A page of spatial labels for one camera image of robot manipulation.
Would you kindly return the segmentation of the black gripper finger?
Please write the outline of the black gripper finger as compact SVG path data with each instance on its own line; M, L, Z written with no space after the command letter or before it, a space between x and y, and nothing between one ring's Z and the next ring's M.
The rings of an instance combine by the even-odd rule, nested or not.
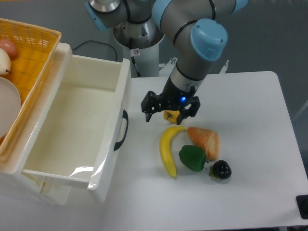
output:
M188 117L195 117L200 107L199 97L194 96L190 102L190 106L186 109L185 107L179 110L180 114L177 117L176 124L180 125L184 119Z
M149 122L152 115L162 111L160 95L148 91L141 102L141 111L145 114L146 122Z

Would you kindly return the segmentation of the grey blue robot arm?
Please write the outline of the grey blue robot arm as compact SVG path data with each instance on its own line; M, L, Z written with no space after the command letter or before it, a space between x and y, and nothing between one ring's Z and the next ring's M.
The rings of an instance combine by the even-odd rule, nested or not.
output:
M200 107L195 95L228 41L226 29L217 22L247 5L245 0L88 0L85 7L98 30L113 29L115 39L128 50L136 70L137 57L168 38L181 57L162 93L149 91L141 110L149 121L164 110L179 111L177 124L194 117Z

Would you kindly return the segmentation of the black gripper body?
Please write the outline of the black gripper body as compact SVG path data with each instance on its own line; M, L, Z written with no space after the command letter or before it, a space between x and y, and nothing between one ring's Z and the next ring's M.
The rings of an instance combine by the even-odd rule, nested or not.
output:
M184 91L178 88L169 77L160 94L162 109L172 111L180 110L183 107L187 109L195 93L196 88L194 85L189 85L188 91Z

